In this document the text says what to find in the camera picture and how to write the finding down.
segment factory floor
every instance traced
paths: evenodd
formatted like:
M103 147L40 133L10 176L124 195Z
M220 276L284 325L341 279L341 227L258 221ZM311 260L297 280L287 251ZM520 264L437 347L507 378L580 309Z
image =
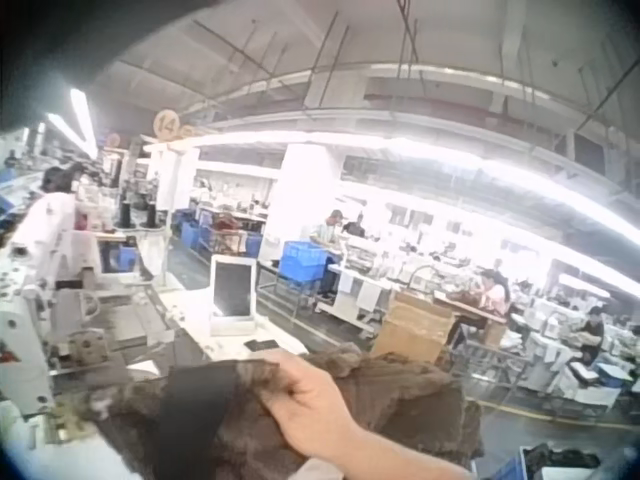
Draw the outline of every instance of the factory floor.
M189 290L204 288L209 284L208 262L179 241L172 242L169 271ZM263 272L260 283L272 281L273 276ZM258 311L268 315L272 322L297 337L311 351L330 348L344 341L367 348L367 341L358 337L359 330L356 327L328 315L303 309L298 316L300 321L296 324L286 316L287 309L280 305L274 309L259 302ZM606 460L620 448L638 441L638 430L631 427L620 412L611 412L609 417L600 419L597 425L570 420L549 421L548 416L541 413L542 400L535 394L518 391L507 399L505 396L506 392L504 395L498 392L497 398L486 398L482 402L485 408L482 424L485 455L476 460L480 478L493 474L517 455L521 446L533 447L549 442L553 448L579 448L597 453L602 460Z

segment floor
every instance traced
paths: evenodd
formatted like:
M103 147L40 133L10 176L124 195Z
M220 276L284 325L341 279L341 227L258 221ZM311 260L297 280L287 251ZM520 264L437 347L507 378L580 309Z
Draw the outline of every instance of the floor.
M169 270L187 289L204 288L209 283L208 263L178 241L172 243ZM260 281L261 285L272 283L273 276L263 274ZM304 320L300 324L292 323L287 318L290 310L284 305L267 307L259 302L258 310L299 338L311 351L331 348L344 341L355 341L361 348L366 348L366 341L357 337L355 327L325 315L314 314L310 309L300 312L297 318ZM311 330L320 332L321 336ZM612 452L637 441L636 431L628 427L574 425L540 419L535 412L540 411L541 400L534 395L511 395L509 401L518 408L510 411L496 410L491 406L493 402L485 406L482 425L485 455L476 461L480 478L493 474L517 455L521 446L532 447L546 441L553 448L581 448L598 453L601 459L606 459Z

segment fabric pile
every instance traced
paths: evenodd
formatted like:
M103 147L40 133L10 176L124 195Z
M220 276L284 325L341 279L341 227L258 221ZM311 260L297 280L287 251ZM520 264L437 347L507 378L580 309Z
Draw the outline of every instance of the fabric pile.
M394 354L371 358L348 347L306 359L334 377L361 426L466 468L482 455L480 406L466 401L458 382L433 365ZM211 442L214 478L287 479L307 459L287 445L254 393L281 388L277 367L255 360L234 363L238 382ZM92 392L76 402L80 416L94 421L127 465L145 479L155 478L153 436L166 386L164 378L137 382Z

